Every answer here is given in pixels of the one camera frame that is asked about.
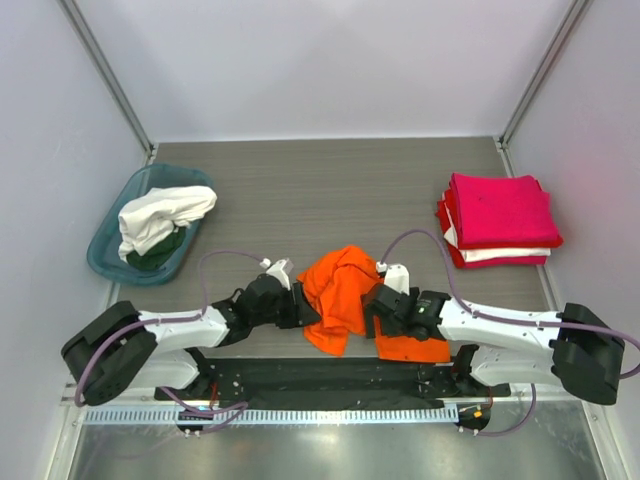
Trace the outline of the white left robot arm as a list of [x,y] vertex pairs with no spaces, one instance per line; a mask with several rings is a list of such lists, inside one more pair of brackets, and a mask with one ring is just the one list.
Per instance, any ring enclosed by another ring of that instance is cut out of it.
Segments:
[[233,345],[260,326],[314,325],[320,315],[302,283],[261,274],[246,288],[202,309],[154,313],[119,301],[68,340],[61,356],[76,382],[77,406],[99,406],[131,389],[169,388],[188,398],[212,387],[200,349]]

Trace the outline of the aluminium corner post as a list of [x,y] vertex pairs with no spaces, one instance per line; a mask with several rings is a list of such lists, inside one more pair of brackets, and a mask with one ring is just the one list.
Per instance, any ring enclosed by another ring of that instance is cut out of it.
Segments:
[[577,30],[592,4],[593,2],[591,0],[573,0],[569,3],[567,11],[555,30],[549,45],[546,47],[524,93],[516,104],[506,127],[503,132],[495,138],[499,151],[505,151],[508,148],[510,141],[516,134],[536,96],[541,91],[546,80],[550,77],[553,68],[559,61],[572,35]]
[[150,139],[144,129],[133,105],[129,101],[121,83],[110,65],[98,39],[82,13],[78,3],[73,0],[57,0],[56,3],[66,16],[70,26],[80,40],[86,54],[93,63],[112,100],[119,109],[137,142],[142,147],[145,160],[144,165],[149,165],[155,158],[156,144]]

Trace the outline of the dark green t shirt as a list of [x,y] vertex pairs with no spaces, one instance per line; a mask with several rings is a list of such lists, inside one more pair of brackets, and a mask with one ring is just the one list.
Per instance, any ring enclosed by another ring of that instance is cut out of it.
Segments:
[[136,251],[129,253],[125,257],[126,263],[143,272],[158,270],[182,246],[186,233],[186,227],[176,227],[169,236],[154,245],[144,255]]

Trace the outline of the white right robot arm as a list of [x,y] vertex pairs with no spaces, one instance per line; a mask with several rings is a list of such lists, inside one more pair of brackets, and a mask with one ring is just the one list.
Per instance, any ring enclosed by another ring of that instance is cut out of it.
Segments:
[[460,343],[461,359],[450,375],[462,395],[484,386],[530,383],[558,386],[594,404],[617,401],[625,343],[583,305],[527,312],[379,284],[363,295],[362,306],[369,338]]

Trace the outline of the orange shirt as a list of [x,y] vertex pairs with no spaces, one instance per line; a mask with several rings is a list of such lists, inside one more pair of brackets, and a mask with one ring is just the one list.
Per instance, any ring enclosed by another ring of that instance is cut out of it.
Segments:
[[[320,321],[304,328],[304,337],[320,351],[342,356],[351,334],[365,335],[362,297],[382,283],[376,261],[364,250],[348,245],[332,251],[300,273],[297,280]],[[445,340],[420,341],[407,336],[376,335],[382,360],[412,363],[447,363],[451,360]]]

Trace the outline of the teal plastic basket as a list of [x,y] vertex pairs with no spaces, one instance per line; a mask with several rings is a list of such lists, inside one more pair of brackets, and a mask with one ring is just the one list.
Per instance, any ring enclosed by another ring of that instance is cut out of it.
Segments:
[[209,175],[152,164],[126,183],[91,240],[86,259],[116,283],[155,286],[177,273],[217,195]]

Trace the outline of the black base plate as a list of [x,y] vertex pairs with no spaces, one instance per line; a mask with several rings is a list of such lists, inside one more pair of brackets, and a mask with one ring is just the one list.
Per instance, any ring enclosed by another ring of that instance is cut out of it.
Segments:
[[409,410],[511,394],[507,384],[486,387],[449,365],[376,358],[219,358],[199,366],[204,377],[175,389],[180,399],[244,401],[254,410]]

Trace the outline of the aluminium frame rail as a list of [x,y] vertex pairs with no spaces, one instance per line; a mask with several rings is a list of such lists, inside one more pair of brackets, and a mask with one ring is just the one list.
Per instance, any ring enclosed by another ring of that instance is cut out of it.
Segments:
[[85,359],[65,362],[91,406],[101,405],[128,389],[172,388],[181,399],[201,399],[216,392],[222,402],[240,395],[253,398],[262,390],[293,391],[297,395],[323,389],[401,390],[409,397],[435,402],[441,398],[509,395],[515,383],[561,386],[581,400],[612,405],[617,385],[599,365],[544,367],[506,356],[477,361],[478,350],[459,354],[453,364],[417,364],[374,358],[206,359],[195,350],[164,354],[147,362]]

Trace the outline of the white t shirt in basket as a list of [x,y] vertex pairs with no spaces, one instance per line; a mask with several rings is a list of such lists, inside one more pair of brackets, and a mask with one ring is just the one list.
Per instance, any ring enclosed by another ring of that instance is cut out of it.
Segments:
[[126,203],[118,213],[122,261],[132,251],[144,255],[176,227],[189,228],[201,220],[217,202],[208,186],[152,188],[142,197]]

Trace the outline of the folded magenta t shirt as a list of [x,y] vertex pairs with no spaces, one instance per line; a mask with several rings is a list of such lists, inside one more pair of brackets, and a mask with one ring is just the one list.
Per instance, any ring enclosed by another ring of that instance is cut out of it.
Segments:
[[563,238],[538,180],[451,175],[446,200],[464,248],[557,248]]

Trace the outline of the right aluminium corner post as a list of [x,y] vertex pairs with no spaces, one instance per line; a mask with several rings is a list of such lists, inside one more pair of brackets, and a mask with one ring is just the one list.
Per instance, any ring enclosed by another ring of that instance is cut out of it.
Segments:
[[572,35],[577,30],[592,4],[593,2],[591,0],[573,0],[569,3],[567,11],[555,30],[549,45],[546,47],[524,93],[516,104],[506,127],[503,132],[495,138],[499,151],[505,151],[508,148],[510,141],[516,134],[536,96],[541,91],[546,80],[550,77],[553,68],[559,61]]

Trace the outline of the left aluminium corner post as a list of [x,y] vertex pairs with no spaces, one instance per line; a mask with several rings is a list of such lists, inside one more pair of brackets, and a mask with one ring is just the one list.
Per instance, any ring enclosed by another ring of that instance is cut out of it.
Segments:
[[150,139],[144,129],[133,105],[129,101],[121,83],[110,65],[98,39],[82,13],[78,3],[73,0],[57,0],[56,3],[66,16],[70,26],[80,40],[86,54],[93,63],[112,100],[119,109],[137,142],[142,147],[145,160],[144,165],[149,165],[155,158],[156,144]]

